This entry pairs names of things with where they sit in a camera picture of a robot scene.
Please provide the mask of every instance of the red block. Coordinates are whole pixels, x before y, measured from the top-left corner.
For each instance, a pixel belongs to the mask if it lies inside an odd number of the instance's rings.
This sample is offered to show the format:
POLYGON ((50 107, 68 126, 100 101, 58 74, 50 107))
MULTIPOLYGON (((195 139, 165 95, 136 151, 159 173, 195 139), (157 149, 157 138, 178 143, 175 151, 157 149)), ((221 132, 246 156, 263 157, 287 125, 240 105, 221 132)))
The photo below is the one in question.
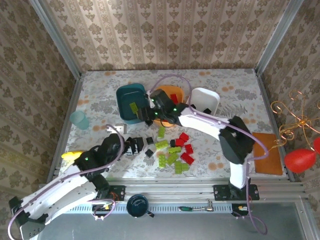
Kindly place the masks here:
POLYGON ((192 157, 190 157, 188 154, 186 154, 185 152, 182 153, 182 155, 180 156, 180 158, 182 160, 184 160, 187 164, 191 165, 194 162, 194 159, 192 157))
POLYGON ((189 136, 187 134, 185 134, 184 132, 181 133, 179 138, 182 139, 184 142, 189 140, 189 136))
POLYGON ((176 147, 183 147, 184 145, 185 145, 185 142, 182 139, 178 138, 175 140, 176 147))
POLYGON ((174 104, 178 104, 178 98, 175 94, 170 94, 170 98, 173 101, 174 104))
POLYGON ((187 154, 193 154, 194 153, 194 150, 192 149, 191 144, 187 144, 184 147, 185 147, 185 151, 186 151, 187 154))

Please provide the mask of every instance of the orange cutting board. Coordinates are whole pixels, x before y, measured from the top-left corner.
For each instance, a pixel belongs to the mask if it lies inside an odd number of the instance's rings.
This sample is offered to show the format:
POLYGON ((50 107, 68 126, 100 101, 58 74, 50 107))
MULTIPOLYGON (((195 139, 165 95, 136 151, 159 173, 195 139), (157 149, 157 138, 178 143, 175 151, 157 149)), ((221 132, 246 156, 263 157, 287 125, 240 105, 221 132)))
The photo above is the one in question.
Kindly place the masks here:
MULTIPOLYGON (((275 144, 274 140, 276 140, 276 135, 269 134, 269 133, 259 133, 253 132, 253 136, 259 139, 269 150, 275 144)), ((253 155, 255 157, 261 157, 265 154, 263 148, 258 144, 255 143, 253 145, 253 155)), ((281 159, 279 155, 278 148, 273 148, 269 152, 269 156, 267 158, 261 160, 254 161, 255 172, 258 174, 270 174, 270 175, 282 175, 283 169, 281 165, 281 159)))

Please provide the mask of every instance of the blue mug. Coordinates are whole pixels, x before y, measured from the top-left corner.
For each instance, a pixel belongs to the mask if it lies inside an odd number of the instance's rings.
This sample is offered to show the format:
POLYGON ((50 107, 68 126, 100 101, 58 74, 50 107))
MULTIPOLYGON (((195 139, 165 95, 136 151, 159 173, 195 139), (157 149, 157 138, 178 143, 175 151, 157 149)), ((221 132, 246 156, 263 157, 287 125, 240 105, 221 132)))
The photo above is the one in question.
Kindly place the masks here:
POLYGON ((148 207, 147 198, 141 194, 133 195, 126 204, 127 212, 134 218, 140 218, 145 214, 153 218, 155 215, 148 210, 148 207))

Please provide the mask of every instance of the gold wire decoration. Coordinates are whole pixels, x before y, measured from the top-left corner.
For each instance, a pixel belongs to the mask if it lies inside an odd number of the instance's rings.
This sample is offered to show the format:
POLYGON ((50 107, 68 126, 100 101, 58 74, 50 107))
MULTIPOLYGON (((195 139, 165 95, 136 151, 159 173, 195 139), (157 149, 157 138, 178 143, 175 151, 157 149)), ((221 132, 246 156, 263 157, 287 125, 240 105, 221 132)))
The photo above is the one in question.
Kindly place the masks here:
MULTIPOLYGON (((289 124, 282 124, 279 127, 279 134, 281 139, 277 139, 274 141, 275 145, 273 145, 271 149, 278 148, 281 146, 284 146, 288 141, 291 141, 295 139, 295 133, 294 130, 298 128, 302 128, 303 135, 305 137, 305 140, 311 150, 314 151, 314 148, 311 146, 309 139, 306 135, 306 129, 311 129, 314 132, 320 134, 320 131, 316 130, 312 127, 312 123, 316 120, 320 120, 320 117, 312 118, 310 119, 308 116, 305 115, 305 104, 306 104, 306 97, 305 95, 300 91, 292 91, 289 94, 289 97, 293 101, 299 100, 299 97, 302 98, 302 110, 300 115, 295 115, 282 101, 273 101, 271 103, 271 109, 275 114, 282 114, 283 108, 285 108, 295 119, 294 123, 289 124)), ((316 107, 320 109, 320 102, 317 103, 316 107)))

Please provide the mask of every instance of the patterned wallpaper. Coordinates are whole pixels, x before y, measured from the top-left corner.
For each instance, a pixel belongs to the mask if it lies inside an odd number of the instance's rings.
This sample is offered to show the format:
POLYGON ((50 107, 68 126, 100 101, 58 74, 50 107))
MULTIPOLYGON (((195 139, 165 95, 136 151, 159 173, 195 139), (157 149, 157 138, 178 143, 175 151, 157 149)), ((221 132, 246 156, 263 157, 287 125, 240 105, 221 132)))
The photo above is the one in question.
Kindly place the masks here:
POLYGON ((79 68, 254 68, 289 0, 44 0, 79 68))
POLYGON ((75 79, 27 0, 0 1, 0 69, 4 237, 8 200, 31 194, 47 180, 75 79))
MULTIPOLYGON (((295 16, 291 26, 277 48, 274 56, 264 71, 265 86, 271 101, 284 101, 294 113, 302 110, 302 100, 292 101, 289 93, 300 90, 306 96, 305 115, 319 118, 320 109, 320 0, 305 0, 295 16)), ((292 123, 294 118, 284 114, 277 118, 277 123, 292 123)), ((320 120, 313 127, 320 131, 320 120)), ((310 139, 320 137, 313 131, 306 131, 310 139)), ((306 148, 307 143, 301 130, 296 131, 296 138, 286 147, 287 152, 306 148)), ((320 157, 309 170, 298 175, 304 183, 309 201, 320 227, 320 157)))

